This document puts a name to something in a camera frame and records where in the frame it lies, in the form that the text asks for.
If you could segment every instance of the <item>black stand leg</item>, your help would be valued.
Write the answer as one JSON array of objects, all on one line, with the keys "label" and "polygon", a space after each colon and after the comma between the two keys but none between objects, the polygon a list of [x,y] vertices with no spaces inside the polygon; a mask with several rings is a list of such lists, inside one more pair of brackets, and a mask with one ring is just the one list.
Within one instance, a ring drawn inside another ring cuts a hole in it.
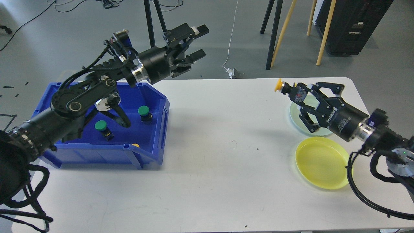
[{"label": "black stand leg", "polygon": [[158,14],[159,22],[161,23],[162,31],[163,32],[166,32],[167,31],[167,27],[165,26],[164,17],[162,16],[161,7],[159,6],[159,1],[158,0],[154,0],[154,5],[155,5],[156,12]]},{"label": "black stand leg", "polygon": [[149,0],[144,0],[144,8],[145,8],[145,16],[147,17],[149,44],[152,48],[152,47],[155,47],[155,38],[154,38],[154,28],[152,27],[151,8],[149,5]]},{"label": "black stand leg", "polygon": [[272,11],[272,8],[273,8],[273,4],[274,4],[274,0],[269,0],[269,4],[267,5],[267,9],[266,9],[265,19],[263,20],[262,28],[260,29],[260,34],[263,34],[265,32],[267,22],[269,21],[270,12]]},{"label": "black stand leg", "polygon": [[[274,44],[276,43],[277,28],[279,26],[280,12],[282,10],[282,4],[283,4],[283,0],[277,0],[277,3],[276,3],[276,13],[274,14],[274,22],[273,22],[273,28],[272,28],[272,35],[270,36],[269,52],[267,53],[266,70],[270,70],[270,65],[272,63]],[[264,21],[263,21],[263,24],[264,24],[264,27],[262,26],[262,29],[263,29],[263,33],[264,33],[265,32],[265,28],[266,28],[266,24],[265,24]]]}]

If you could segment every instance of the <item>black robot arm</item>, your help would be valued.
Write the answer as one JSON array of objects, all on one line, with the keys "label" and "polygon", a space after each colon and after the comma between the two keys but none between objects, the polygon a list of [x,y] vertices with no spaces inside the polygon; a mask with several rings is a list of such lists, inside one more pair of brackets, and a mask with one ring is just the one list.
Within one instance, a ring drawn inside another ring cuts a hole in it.
[{"label": "black robot arm", "polygon": [[[327,97],[321,88],[328,88],[335,95]],[[400,213],[379,206],[368,200],[356,187],[352,178],[352,165],[358,155],[372,156],[370,163],[371,174],[384,181],[401,183],[414,194],[414,136],[409,140],[388,128],[386,112],[376,109],[371,116],[349,105],[342,99],[344,85],[337,83],[318,82],[313,85],[304,83],[288,83],[279,79],[276,89],[288,95],[290,100],[300,106],[302,122],[311,133],[324,127],[338,135],[345,141],[358,138],[364,142],[358,152],[350,155],[347,165],[347,177],[355,195],[371,208],[386,213],[389,216],[414,220],[414,214]],[[306,105],[304,100],[312,94],[319,102],[316,107]],[[313,122],[309,114],[315,115],[317,122]],[[378,158],[386,157],[388,172],[392,177],[386,177],[377,172]]]},{"label": "black robot arm", "polygon": [[[64,142],[81,138],[83,128],[99,112],[121,126],[129,127],[130,121],[118,105],[120,96],[117,81],[126,79],[134,87],[142,80],[154,84],[168,76],[177,77],[191,70],[191,65],[204,57],[205,53],[203,50],[189,56],[184,53],[194,39],[208,32],[205,25],[195,28],[183,24],[164,33],[165,47],[152,47],[141,53],[132,47],[128,31],[114,33],[109,40],[105,40],[106,48],[91,65],[83,67],[61,84],[52,96],[50,108],[7,133],[0,131],[0,204],[12,208],[30,204],[38,212],[36,215],[0,210],[0,217],[20,223],[23,222],[4,214],[41,218],[46,223],[45,230],[28,225],[40,232],[47,232],[52,218],[46,216],[36,198],[46,185],[48,170],[30,162],[48,149],[56,150],[54,144],[59,140]],[[97,65],[106,53],[113,58]],[[83,75],[86,75],[85,81],[72,84]],[[111,109],[118,116],[109,113]],[[30,185],[30,170],[44,173],[42,182],[34,190]],[[12,200],[19,190],[25,192],[25,201]]]}]

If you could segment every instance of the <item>concrete floor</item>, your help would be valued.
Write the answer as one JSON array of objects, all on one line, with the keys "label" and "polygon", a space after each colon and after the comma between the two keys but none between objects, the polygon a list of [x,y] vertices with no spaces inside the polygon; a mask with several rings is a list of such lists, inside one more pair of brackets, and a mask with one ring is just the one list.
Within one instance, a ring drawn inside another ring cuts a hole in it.
[{"label": "concrete floor", "polygon": [[[58,9],[71,9],[78,2],[75,0]],[[171,5],[176,1],[160,2]],[[178,79],[228,78],[222,64],[227,57],[236,2],[185,1],[182,7],[164,13],[169,29],[184,22],[190,26],[206,24],[210,29],[208,35],[196,40],[189,49],[189,52],[204,49],[206,57]],[[395,1],[359,55],[334,57],[325,52],[320,66],[315,63],[321,36],[315,27],[311,36],[306,36],[311,1],[300,1],[275,66],[265,70],[274,16],[273,12],[265,34],[259,34],[267,2],[238,1],[226,67],[239,70],[242,78],[348,77],[355,83],[370,113],[375,108],[385,110],[391,129],[407,138],[413,135],[414,1]],[[285,1],[279,32],[289,5],[290,1]],[[44,1],[0,0],[0,24],[15,31],[47,6]],[[162,47],[164,41],[156,14],[153,21],[156,44]],[[69,13],[58,13],[51,7],[23,27],[0,52],[0,87],[14,87],[0,88],[0,129],[9,123],[10,129],[29,119],[49,82],[63,81],[89,65],[104,48],[102,41],[121,29],[130,31],[137,51],[149,48],[142,2],[123,1],[120,7],[107,10],[100,2],[90,0]],[[0,47],[9,39],[10,35],[0,32]],[[0,232],[10,232],[10,222],[0,219],[0,223]]]}]

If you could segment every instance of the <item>black speaker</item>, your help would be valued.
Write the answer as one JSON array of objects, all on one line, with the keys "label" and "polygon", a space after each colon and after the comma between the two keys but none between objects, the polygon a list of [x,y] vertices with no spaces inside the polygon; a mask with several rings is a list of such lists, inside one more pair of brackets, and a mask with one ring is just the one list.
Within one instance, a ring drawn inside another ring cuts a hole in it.
[{"label": "black speaker", "polygon": [[[338,0],[332,16],[326,49],[333,55],[357,55],[387,12],[393,0]],[[325,31],[331,0],[324,0],[316,19]]]}]

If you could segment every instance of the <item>wooden pole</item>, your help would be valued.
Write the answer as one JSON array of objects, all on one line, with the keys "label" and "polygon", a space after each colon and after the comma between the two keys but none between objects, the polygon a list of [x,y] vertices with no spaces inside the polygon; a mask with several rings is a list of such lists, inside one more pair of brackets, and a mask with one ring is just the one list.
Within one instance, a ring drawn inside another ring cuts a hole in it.
[{"label": "wooden pole", "polygon": [[323,32],[322,44],[320,45],[318,60],[316,61],[316,65],[320,65],[320,61],[322,60],[323,51],[325,49],[326,39],[328,38],[329,27],[331,26],[332,15],[334,14],[336,0],[332,0],[331,7],[329,8],[328,19],[326,20],[325,31]]}]

